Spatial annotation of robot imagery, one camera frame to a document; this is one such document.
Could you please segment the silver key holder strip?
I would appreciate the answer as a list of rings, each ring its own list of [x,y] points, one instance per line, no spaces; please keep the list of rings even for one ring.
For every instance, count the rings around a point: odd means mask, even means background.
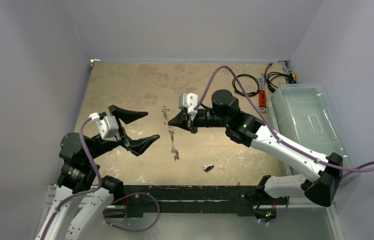
[[[168,127],[168,133],[169,133],[169,138],[171,141],[171,153],[173,154],[174,161],[179,160],[179,151],[176,149],[174,146],[174,129],[172,126],[169,126],[169,111],[170,109],[167,108],[165,105],[162,106],[161,112],[163,113],[164,116],[164,124]]]

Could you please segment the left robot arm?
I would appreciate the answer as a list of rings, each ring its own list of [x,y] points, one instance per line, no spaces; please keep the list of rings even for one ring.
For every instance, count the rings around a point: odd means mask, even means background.
[[[115,105],[108,112],[95,112],[82,123],[79,132],[66,134],[61,140],[60,158],[64,164],[57,181],[51,209],[41,227],[38,240],[80,240],[92,221],[105,217],[110,205],[122,202],[122,212],[139,202],[143,192],[124,190],[121,180],[99,173],[94,159],[121,146],[140,156],[159,135],[133,140],[122,123],[129,124],[148,115]]]

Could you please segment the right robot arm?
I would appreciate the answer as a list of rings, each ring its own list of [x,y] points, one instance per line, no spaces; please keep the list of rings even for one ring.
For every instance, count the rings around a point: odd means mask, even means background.
[[[168,125],[193,134],[198,128],[225,128],[226,136],[233,142],[274,156],[298,171],[296,175],[264,176],[255,191],[257,200],[263,204],[275,198],[306,197],[319,206],[331,206],[342,179],[342,156],[313,151],[275,132],[263,120],[243,112],[238,98],[229,90],[215,91],[211,101],[211,108],[194,110],[198,96],[182,94],[180,112]]]

